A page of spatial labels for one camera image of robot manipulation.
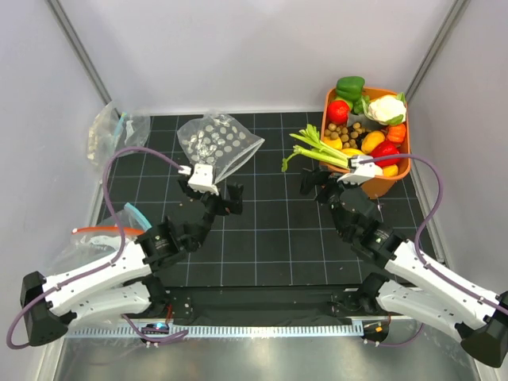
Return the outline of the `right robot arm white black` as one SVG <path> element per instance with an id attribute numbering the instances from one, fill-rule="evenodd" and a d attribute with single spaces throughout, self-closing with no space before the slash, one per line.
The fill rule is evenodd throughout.
<path id="1" fill-rule="evenodd" d="M 500 368 L 507 355 L 507 294 L 468 281 L 419 250 L 381 222 L 377 205 L 348 175 L 322 167 L 304 170 L 301 194 L 320 190 L 338 236 L 363 261 L 413 284 L 404 287 L 380 274 L 369 275 L 350 298 L 366 314 L 380 310 L 412 317 L 460 343 L 475 360 Z"/>

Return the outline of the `clear polka dot zip bag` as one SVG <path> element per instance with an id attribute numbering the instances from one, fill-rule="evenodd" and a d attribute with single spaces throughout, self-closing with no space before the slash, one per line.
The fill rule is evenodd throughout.
<path id="1" fill-rule="evenodd" d="M 191 164 L 214 169 L 216 184 L 246 164 L 265 142 L 233 116 L 217 112 L 184 123 L 177 137 Z"/>

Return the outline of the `green celery stalk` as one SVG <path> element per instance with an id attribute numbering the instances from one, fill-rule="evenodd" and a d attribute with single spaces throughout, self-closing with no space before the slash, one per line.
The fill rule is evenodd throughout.
<path id="1" fill-rule="evenodd" d="M 302 147 L 300 144 L 294 144 L 293 152 L 282 161 L 282 172 L 287 171 L 289 161 L 298 155 L 309 157 L 313 160 L 331 164 L 342 169 L 349 169 L 349 157 L 321 140 L 321 135 L 316 126 L 307 124 L 304 129 L 300 129 L 297 133 L 291 133 L 290 137 L 300 143 L 308 145 L 308 148 Z"/>

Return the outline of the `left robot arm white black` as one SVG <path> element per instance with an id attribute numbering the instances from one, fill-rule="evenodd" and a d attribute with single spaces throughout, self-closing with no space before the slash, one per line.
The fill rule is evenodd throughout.
<path id="1" fill-rule="evenodd" d="M 199 250 L 217 216 L 243 211 L 241 184 L 229 184 L 227 198 L 193 190 L 184 178 L 179 185 L 185 195 L 204 205 L 198 222 L 175 225 L 165 218 L 130 242 L 121 232 L 116 252 L 75 270 L 50 276 L 34 271 L 24 276 L 19 318 L 25 323 L 28 346 L 52 343 L 79 323 L 108 313 L 146 313 L 151 318 L 165 314 L 168 296 L 160 272 Z"/>

